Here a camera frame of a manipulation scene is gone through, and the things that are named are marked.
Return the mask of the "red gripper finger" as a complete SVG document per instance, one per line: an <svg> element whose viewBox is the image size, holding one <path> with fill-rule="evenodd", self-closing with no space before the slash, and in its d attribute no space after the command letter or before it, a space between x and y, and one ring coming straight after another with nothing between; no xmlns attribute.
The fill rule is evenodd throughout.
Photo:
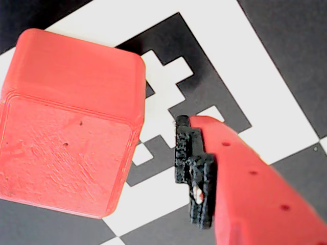
<svg viewBox="0 0 327 245"><path fill-rule="evenodd" d="M325 222L225 123L178 116L174 166L190 222L216 244L326 244Z"/></svg>

